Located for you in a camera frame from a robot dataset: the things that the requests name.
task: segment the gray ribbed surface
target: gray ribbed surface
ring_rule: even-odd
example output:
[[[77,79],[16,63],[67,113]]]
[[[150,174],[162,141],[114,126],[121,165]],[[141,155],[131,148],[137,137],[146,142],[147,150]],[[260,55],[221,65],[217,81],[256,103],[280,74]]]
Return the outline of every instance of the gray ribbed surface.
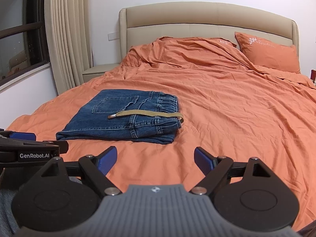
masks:
[[[299,237],[287,227],[271,233],[238,228],[217,213],[209,198],[187,193],[183,185],[130,185],[126,193],[107,196],[83,224],[61,232],[20,230],[16,237]]]

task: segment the curtain fold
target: curtain fold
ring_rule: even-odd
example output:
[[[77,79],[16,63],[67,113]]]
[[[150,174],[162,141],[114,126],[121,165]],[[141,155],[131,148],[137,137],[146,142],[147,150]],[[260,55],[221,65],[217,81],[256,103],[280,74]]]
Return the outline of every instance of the curtain fold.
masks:
[[[49,56],[58,94],[84,83],[92,67],[89,0],[45,0]]]

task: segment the silver bolt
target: silver bolt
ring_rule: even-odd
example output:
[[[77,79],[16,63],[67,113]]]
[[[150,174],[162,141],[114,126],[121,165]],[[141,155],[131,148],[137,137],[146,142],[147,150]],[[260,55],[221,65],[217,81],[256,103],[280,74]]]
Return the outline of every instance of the silver bolt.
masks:
[[[207,189],[204,187],[193,187],[191,190],[192,193],[196,194],[196,195],[203,195],[207,193]]]
[[[109,187],[104,190],[106,195],[115,196],[118,195],[121,191],[116,187]]]

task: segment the beige nightstand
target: beige nightstand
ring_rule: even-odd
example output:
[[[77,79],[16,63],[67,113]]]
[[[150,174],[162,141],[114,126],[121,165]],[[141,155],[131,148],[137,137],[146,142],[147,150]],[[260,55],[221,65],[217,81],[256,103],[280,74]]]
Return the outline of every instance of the beige nightstand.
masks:
[[[90,69],[87,69],[82,73],[83,81],[86,83],[95,77],[102,76],[104,74],[104,72],[107,72],[107,71],[114,69],[119,64],[120,63],[103,64],[103,65],[97,65],[97,66],[94,66]]]

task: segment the headboard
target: headboard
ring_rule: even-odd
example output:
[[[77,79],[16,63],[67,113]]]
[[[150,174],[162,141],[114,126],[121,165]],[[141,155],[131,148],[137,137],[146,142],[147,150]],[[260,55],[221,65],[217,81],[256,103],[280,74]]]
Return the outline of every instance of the headboard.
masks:
[[[167,2],[124,8],[119,13],[122,58],[132,46],[151,43],[163,36],[221,37],[238,44],[235,31],[287,46],[294,44],[299,53],[298,28],[293,20],[250,7],[214,2]]]

